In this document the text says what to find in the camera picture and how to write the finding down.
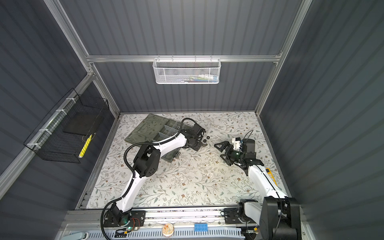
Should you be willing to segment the green compartment organizer box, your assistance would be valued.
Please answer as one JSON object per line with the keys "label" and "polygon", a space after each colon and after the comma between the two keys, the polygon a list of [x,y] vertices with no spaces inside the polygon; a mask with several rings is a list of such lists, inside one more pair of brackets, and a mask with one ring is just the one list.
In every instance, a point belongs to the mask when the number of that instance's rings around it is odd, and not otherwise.
{"label": "green compartment organizer box", "polygon": [[125,138],[129,144],[158,142],[175,135],[181,123],[165,117],[149,114]]}

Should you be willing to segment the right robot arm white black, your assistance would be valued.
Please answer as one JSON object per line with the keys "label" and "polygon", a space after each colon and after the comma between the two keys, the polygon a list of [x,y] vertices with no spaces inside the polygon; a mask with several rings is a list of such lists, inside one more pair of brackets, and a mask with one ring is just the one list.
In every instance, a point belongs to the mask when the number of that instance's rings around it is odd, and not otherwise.
{"label": "right robot arm white black", "polygon": [[258,240],[302,239],[300,205],[282,191],[271,171],[257,159],[255,141],[249,138],[233,138],[231,142],[216,143],[221,159],[228,166],[242,169],[255,184],[262,197],[256,200],[241,199],[236,208],[225,208],[222,216],[227,225],[254,222],[259,233]]}

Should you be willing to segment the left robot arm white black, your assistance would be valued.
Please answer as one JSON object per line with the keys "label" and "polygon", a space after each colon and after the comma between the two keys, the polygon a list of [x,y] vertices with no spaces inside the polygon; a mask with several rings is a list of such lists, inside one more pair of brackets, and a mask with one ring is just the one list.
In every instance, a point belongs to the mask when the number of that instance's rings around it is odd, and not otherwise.
{"label": "left robot arm white black", "polygon": [[118,226],[131,222],[134,200],[144,182],[158,170],[161,157],[179,148],[191,148],[198,151],[206,130],[195,120],[184,118],[177,132],[157,142],[143,142],[128,147],[123,155],[126,166],[132,175],[121,196],[110,201],[104,208],[110,214],[109,219]]}

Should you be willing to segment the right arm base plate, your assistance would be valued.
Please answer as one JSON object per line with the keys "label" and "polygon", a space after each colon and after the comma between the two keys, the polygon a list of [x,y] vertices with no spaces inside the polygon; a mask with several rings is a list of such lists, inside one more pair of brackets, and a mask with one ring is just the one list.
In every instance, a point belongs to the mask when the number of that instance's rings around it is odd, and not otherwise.
{"label": "right arm base plate", "polygon": [[262,209],[261,208],[225,208],[221,211],[222,217],[224,217],[225,223],[227,225],[235,224],[259,224],[261,217]]}

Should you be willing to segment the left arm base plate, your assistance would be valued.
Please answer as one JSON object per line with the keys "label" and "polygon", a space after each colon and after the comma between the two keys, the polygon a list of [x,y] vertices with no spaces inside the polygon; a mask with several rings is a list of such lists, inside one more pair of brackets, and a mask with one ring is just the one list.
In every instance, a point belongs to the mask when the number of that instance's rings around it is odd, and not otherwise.
{"label": "left arm base plate", "polygon": [[106,228],[136,228],[142,227],[146,219],[146,211],[130,211],[124,214],[113,214],[107,210],[103,217],[103,226]]}

